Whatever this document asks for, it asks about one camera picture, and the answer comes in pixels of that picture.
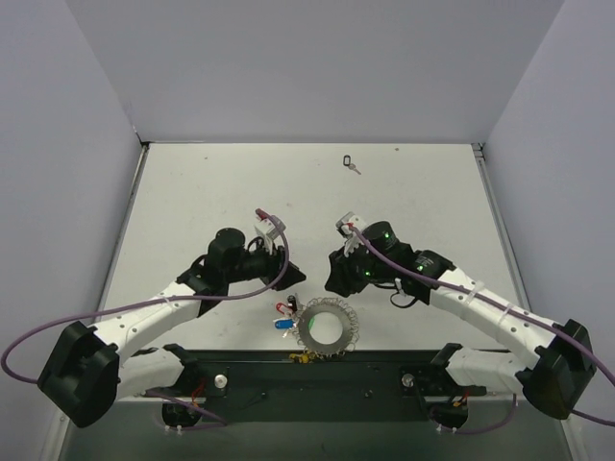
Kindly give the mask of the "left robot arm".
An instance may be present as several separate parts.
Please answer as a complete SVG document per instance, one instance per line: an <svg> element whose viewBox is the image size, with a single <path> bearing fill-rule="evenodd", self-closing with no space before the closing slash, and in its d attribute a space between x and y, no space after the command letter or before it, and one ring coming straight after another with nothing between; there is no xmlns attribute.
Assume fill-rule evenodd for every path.
<svg viewBox="0 0 615 461"><path fill-rule="evenodd" d="M111 309L90 326L76 320L64 328L37 379L37 388L77 427L93 425L117 400L152 388L185 395L197 372L185 350L146 346L175 327L232 299L234 283L258 279L265 290L283 291L306 280L276 230L258 232L250 249L242 231L219 230L205 254L154 298L135 308Z"/></svg>

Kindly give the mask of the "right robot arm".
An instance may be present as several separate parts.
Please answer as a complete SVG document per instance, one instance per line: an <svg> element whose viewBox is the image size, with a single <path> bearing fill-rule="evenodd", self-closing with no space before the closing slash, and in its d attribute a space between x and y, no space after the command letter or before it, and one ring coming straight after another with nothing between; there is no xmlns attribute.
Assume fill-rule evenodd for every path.
<svg viewBox="0 0 615 461"><path fill-rule="evenodd" d="M412 303L447 312L504 347L443 349L444 372L455 385L522 394L558 420L574 412L597 371L585 326L575 320L560 324L497 296L448 258L400 241L386 221L367 225L349 213L336 229L344 244L329 256L327 291L348 298L369 285L390 285Z"/></svg>

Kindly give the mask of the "blue key tag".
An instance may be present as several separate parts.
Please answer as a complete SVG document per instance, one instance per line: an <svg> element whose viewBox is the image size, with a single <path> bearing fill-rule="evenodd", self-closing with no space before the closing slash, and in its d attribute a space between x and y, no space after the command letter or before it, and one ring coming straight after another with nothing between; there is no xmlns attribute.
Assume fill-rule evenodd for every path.
<svg viewBox="0 0 615 461"><path fill-rule="evenodd" d="M274 328L279 330L288 330L294 327L294 321L289 318L277 319L274 321Z"/></svg>

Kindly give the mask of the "black key tag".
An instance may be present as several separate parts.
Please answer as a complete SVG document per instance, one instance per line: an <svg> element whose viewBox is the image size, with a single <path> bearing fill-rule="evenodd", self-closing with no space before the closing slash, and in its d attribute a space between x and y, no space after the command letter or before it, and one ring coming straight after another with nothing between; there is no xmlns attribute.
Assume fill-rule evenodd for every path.
<svg viewBox="0 0 615 461"><path fill-rule="evenodd" d="M296 297L294 295L289 295L286 298L286 306L288 307L288 309L292 312L292 313L296 313L298 310L297 307L297 300Z"/></svg>

